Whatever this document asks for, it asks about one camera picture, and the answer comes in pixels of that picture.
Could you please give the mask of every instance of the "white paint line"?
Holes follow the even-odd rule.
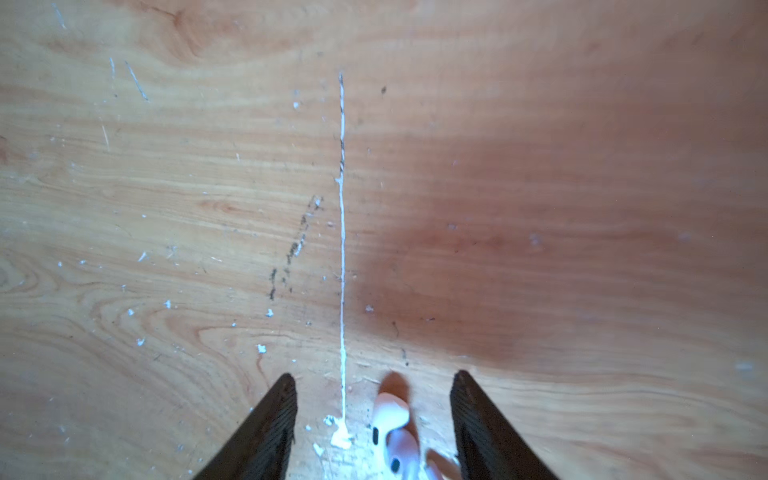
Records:
[[[67,27],[64,25],[64,17],[61,15],[61,12],[58,10],[58,7],[55,3],[51,3],[51,7],[53,7],[54,12],[56,12],[56,18],[58,18],[58,24],[61,25],[61,27],[66,30]]]
[[[128,60],[125,61],[125,66],[128,67],[128,71],[131,73],[131,77],[134,78],[134,82],[136,82],[136,88],[139,89],[139,93],[142,97],[144,97],[144,100],[149,101],[149,98],[147,98],[147,95],[144,93],[144,90],[141,90],[141,85],[139,85],[139,80],[136,78],[136,74],[134,73],[134,69],[131,68],[131,66],[128,64]]]
[[[109,150],[109,138],[107,137],[107,129],[104,128],[104,125],[101,125],[101,131],[104,132],[104,141],[107,142],[107,151]]]
[[[344,75],[339,72],[339,107],[341,109],[341,161],[339,162],[339,213],[341,216],[341,297],[339,300],[339,355],[341,376],[341,418],[336,420],[339,429],[331,436],[331,445],[340,449],[348,449],[352,446],[349,440],[349,432],[346,429],[346,346],[344,345],[344,288],[346,287],[346,224],[344,223]]]

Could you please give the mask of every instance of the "white paint splatter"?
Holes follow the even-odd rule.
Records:
[[[61,27],[66,30],[67,27],[64,25],[64,16],[61,14],[61,12],[58,10],[58,7],[55,3],[51,3],[51,7],[53,7],[54,12],[56,12],[56,18],[58,18],[58,24],[61,25]]]
[[[104,141],[107,142],[107,151],[109,150],[109,138],[107,137],[107,129],[104,128],[104,125],[101,125],[101,131],[104,132]]]
[[[136,83],[136,88],[139,89],[139,93],[142,97],[144,97],[144,100],[149,101],[149,98],[147,98],[147,95],[144,93],[144,90],[141,90],[141,85],[139,85],[139,80],[136,78],[136,74],[134,73],[134,69],[131,68],[131,66],[128,64],[128,60],[125,61],[125,66],[128,67],[128,71],[131,73],[131,77],[134,78],[134,82]]]
[[[346,224],[344,222],[344,76],[339,73],[339,108],[341,109],[341,131],[339,141],[341,143],[341,160],[339,161],[339,178],[336,182],[339,184],[339,213],[341,216],[341,297],[339,299],[339,355],[341,357],[340,376],[341,376],[341,419],[336,424],[339,429],[331,437],[331,445],[341,449],[348,449],[352,446],[349,440],[349,432],[346,429],[346,346],[344,345],[344,289],[346,287]]]

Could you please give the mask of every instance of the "wood grain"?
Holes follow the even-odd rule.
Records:
[[[385,478],[378,382],[452,458],[459,368],[564,480],[768,471],[762,2],[6,2],[0,41],[1,477],[190,478],[289,371],[291,478]]]

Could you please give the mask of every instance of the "white paint drip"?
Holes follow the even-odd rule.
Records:
[[[54,12],[56,12],[56,18],[58,18],[58,24],[61,25],[61,27],[66,30],[67,27],[64,25],[64,16],[61,15],[61,12],[58,10],[58,7],[55,3],[51,3],[51,7],[53,7]]]
[[[134,73],[134,69],[131,68],[131,66],[128,64],[128,60],[125,61],[125,66],[128,67],[128,71],[131,73],[131,77],[134,78],[134,82],[136,83],[136,88],[139,89],[139,93],[142,97],[144,97],[144,100],[149,101],[149,98],[147,98],[147,95],[144,93],[144,90],[141,90],[141,85],[139,85],[139,80],[136,78],[136,74]]]
[[[339,213],[341,216],[341,298],[339,300],[339,355],[341,357],[341,418],[336,419],[339,429],[331,436],[331,445],[340,449],[348,449],[352,446],[349,440],[349,432],[346,429],[346,346],[344,345],[344,288],[346,287],[346,224],[344,223],[344,75],[339,73],[339,107],[341,109],[341,161],[339,162]]]
[[[109,150],[109,137],[107,137],[107,129],[104,128],[104,125],[101,125],[101,131],[104,132],[104,141],[107,142],[107,151]]]

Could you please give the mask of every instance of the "earbud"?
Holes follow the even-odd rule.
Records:
[[[408,424],[411,411],[408,404],[391,393],[380,393],[373,402],[373,448],[376,458],[381,465],[387,446],[387,435],[392,430],[400,429]]]
[[[427,460],[427,478],[429,480],[442,480],[442,473],[432,460]]]
[[[411,432],[405,429],[392,432],[386,454],[389,470],[397,475],[402,474],[402,480],[416,480],[419,477],[419,444]]]

